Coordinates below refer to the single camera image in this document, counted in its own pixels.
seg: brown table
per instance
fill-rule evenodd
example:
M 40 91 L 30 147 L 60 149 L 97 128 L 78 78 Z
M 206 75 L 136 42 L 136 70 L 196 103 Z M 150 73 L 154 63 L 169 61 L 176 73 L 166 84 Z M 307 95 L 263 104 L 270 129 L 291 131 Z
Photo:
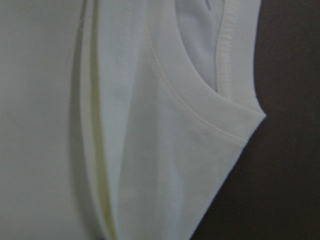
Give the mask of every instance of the brown table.
M 320 0 L 263 0 L 255 87 L 267 118 L 192 240 L 320 240 Z

